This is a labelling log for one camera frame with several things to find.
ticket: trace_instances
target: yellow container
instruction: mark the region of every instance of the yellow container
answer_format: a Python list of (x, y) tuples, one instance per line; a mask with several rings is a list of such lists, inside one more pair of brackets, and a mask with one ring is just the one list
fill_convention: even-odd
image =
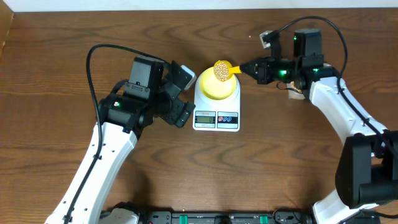
[(199, 87), (201, 92), (212, 100), (223, 100), (231, 96), (236, 88), (236, 77), (222, 82), (219, 81), (215, 74), (213, 67), (206, 69), (199, 80)]

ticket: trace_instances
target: wood grain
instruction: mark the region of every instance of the wood grain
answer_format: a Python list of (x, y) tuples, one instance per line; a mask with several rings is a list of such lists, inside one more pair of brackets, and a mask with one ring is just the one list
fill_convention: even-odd
[[(200, 74), (217, 60), (239, 64), (268, 55), (258, 35), (307, 15), (338, 25), (349, 48), (349, 89), (377, 120), (398, 129), (398, 9), (17, 13), (0, 63), (1, 223), (43, 223), (75, 175), (95, 123), (85, 74), (92, 45), (133, 47)], [(318, 21), (283, 33), (284, 56), (292, 56), (293, 31), (312, 27), (322, 30), (327, 62), (340, 67), (340, 40)], [(129, 76), (134, 56), (94, 53), (98, 98)], [(306, 208), (330, 193), (342, 146), (326, 118), (274, 84), (239, 79), (238, 133), (194, 131), (192, 121), (177, 129), (156, 119), (123, 164), (104, 208), (133, 200), (176, 211), (264, 211)], [(183, 98), (193, 100), (193, 90)], [(394, 202), (380, 210), (397, 208)]]

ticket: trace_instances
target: digital kitchen scale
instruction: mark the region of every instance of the digital kitchen scale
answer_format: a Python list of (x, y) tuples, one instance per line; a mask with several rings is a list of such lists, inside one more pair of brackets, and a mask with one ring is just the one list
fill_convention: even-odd
[(229, 97), (212, 100), (203, 94), (199, 76), (195, 85), (193, 128), (200, 131), (239, 131), (241, 125), (241, 86), (235, 75), (236, 87)]

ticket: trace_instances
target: yellow scoop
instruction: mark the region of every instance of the yellow scoop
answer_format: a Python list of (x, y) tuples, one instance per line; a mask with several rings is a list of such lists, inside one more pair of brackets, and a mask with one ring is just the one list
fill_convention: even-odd
[(236, 88), (236, 78), (232, 74), (233, 78), (226, 80), (225, 82), (220, 81), (214, 74), (214, 68), (206, 69), (199, 78), (199, 87), (201, 92), (212, 100), (223, 100), (229, 97)]
[(228, 61), (219, 60), (214, 64), (214, 74), (219, 81), (229, 80), (233, 74), (239, 73), (242, 73), (239, 66), (232, 67)]

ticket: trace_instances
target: black cable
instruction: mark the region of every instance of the black cable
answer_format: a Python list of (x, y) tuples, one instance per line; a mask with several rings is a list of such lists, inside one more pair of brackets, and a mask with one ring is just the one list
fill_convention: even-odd
[[(90, 49), (90, 51), (88, 52), (88, 55), (87, 55), (87, 60), (86, 60), (86, 73), (87, 73), (88, 86), (90, 87), (90, 93), (91, 93), (91, 97), (92, 97), (92, 99), (93, 99), (95, 114), (96, 114), (96, 117), (97, 117), (97, 125), (98, 125), (98, 148), (97, 148), (97, 152), (96, 152), (95, 155), (94, 155), (93, 162), (91, 162), (91, 165), (89, 166), (89, 168), (88, 168), (88, 170), (87, 170), (87, 172), (86, 172), (86, 174), (85, 174), (83, 180), (81, 181), (81, 184), (80, 184), (79, 188), (78, 188), (77, 191), (76, 191), (75, 196), (74, 196), (73, 199), (72, 199), (72, 202), (70, 203), (68, 212), (67, 212), (67, 214), (64, 216), (63, 224), (68, 224), (68, 223), (69, 223), (69, 219), (71, 218), (72, 211), (74, 210), (74, 206), (75, 206), (76, 201), (77, 201), (77, 199), (78, 199), (78, 197), (79, 197), (79, 195), (80, 195), (80, 193), (81, 193), (81, 190), (83, 190), (83, 187), (84, 187), (84, 185), (85, 185), (85, 183), (86, 183), (88, 177), (90, 176), (90, 173), (91, 173), (91, 171), (93, 170), (96, 161), (98, 160), (98, 158), (99, 158), (99, 156), (100, 156), (100, 154), (101, 154), (102, 143), (103, 143), (102, 127), (101, 127), (101, 117), (100, 117), (100, 110), (98, 109), (98, 102), (97, 102), (97, 98), (96, 98), (96, 96), (95, 96), (93, 81), (92, 81), (92, 79), (91, 79), (91, 72), (90, 72), (90, 59), (91, 59), (91, 55), (93, 54), (93, 52), (94, 52), (95, 49), (100, 48), (100, 47), (110, 47), (110, 48), (115, 48), (115, 49), (127, 50), (127, 51), (130, 51), (130, 52), (133, 52), (133, 53), (136, 53), (136, 54), (140, 54), (140, 55), (143, 55), (143, 56), (146, 56), (146, 57), (151, 57), (151, 58), (154, 58), (154, 59), (157, 59), (157, 60), (161, 60), (161, 61), (163, 61), (166, 65), (169, 65), (169, 63), (167, 63), (165, 60), (163, 60), (163, 59), (161, 59), (161, 58), (158, 58), (158, 57), (155, 57), (155, 56), (152, 56), (152, 55), (149, 55), (149, 54), (146, 54), (146, 53), (144, 53), (144, 52), (140, 52), (140, 51), (138, 51), (138, 50), (134, 50), (134, 49), (131, 49), (131, 48), (128, 48), (128, 47), (123, 47), (123, 46), (118, 46), (118, 45), (113, 45), (113, 44), (98, 44), (98, 45), (93, 46), (93, 47)], [(119, 89), (122, 87), (122, 86), (120, 86), (120, 85), (121, 85), (122, 83), (124, 84), (124, 81), (125, 81), (125, 80), (121, 80), (120, 82), (118, 82), (118, 83), (116, 84), (116, 86), (112, 89), (111, 93), (114, 92), (115, 89), (117, 89), (117, 88), (118, 88), (118, 90), (119, 90)]]
[(370, 216), (375, 216), (375, 217), (398, 219), (398, 214), (397, 215), (387, 215), (387, 214), (376, 212), (376, 211), (369, 210), (369, 209), (362, 209), (361, 212), (365, 215), (370, 215)]
[(294, 89), (294, 88), (289, 88), (289, 87), (281, 88), (281, 87), (279, 87), (279, 84), (281, 84), (281, 83), (283, 83), (283, 82), (282, 82), (282, 81), (279, 81), (278, 83), (276, 83), (276, 88), (278, 88), (278, 90), (290, 90), (290, 91), (294, 91), (294, 92), (296, 92), (296, 93), (302, 94), (301, 92), (299, 92), (298, 90), (296, 90), (296, 89)]
[(117, 82), (117, 84), (113, 87), (111, 90), (111, 93), (117, 93), (123, 86), (128, 82), (129, 80), (120, 80)]
[(339, 35), (341, 42), (343, 44), (344, 47), (344, 63), (343, 63), (343, 67), (340, 70), (340, 74), (337, 77), (337, 90), (338, 93), (341, 94), (341, 97), (343, 97), (343, 99), (345, 100), (345, 102), (348, 104), (348, 106), (359, 116), (359, 118), (361, 118), (361, 120), (363, 121), (364, 124), (366, 124), (370, 129), (372, 129), (372, 131), (374, 131), (376, 133), (376, 135), (384, 142), (384, 144), (386, 145), (386, 147), (388, 148), (388, 150), (396, 157), (398, 158), (398, 153), (395, 152), (395, 150), (392, 148), (392, 146), (390, 145), (390, 143), (384, 138), (384, 136), (379, 132), (379, 130), (377, 130), (370, 122), (368, 119), (366, 119), (361, 112), (358, 111), (358, 109), (355, 108), (355, 106), (352, 104), (352, 102), (350, 102), (350, 100), (347, 98), (347, 96), (344, 94), (344, 89), (341, 88), (340, 85), (340, 80), (343, 77), (343, 72), (346, 69), (347, 66), (347, 59), (348, 59), (348, 50), (347, 50), (347, 43), (343, 37), (343, 34), (340, 32), (340, 30), (337, 28), (336, 25), (334, 25), (334, 23), (332, 23), (330, 20), (324, 18), (324, 17), (320, 17), (320, 16), (305, 16), (305, 17), (301, 17), (298, 19), (293, 20), (292, 22), (286, 24), (285, 26), (283, 26), (282, 28), (279, 29), (279, 32), (283, 31), (284, 29), (288, 28), (289, 26), (291, 26), (292, 24), (295, 24), (298, 21), (304, 20), (304, 19), (318, 19), (321, 21), (325, 21), (327, 22), (329, 25), (331, 25), (334, 30), (337, 32), (337, 34)]
[(359, 210), (357, 213), (355, 213), (354, 215), (352, 215), (352, 216), (350, 216), (350, 217), (348, 217), (348, 218), (346, 218), (346, 219), (344, 219), (344, 220), (340, 220), (340, 222), (338, 222), (337, 224), (344, 224), (344, 223), (346, 223), (346, 222), (348, 222), (348, 221), (350, 221), (350, 220), (352, 220), (352, 219), (354, 219), (354, 218), (356, 218), (358, 215), (360, 215), (360, 214), (362, 214), (362, 212)]

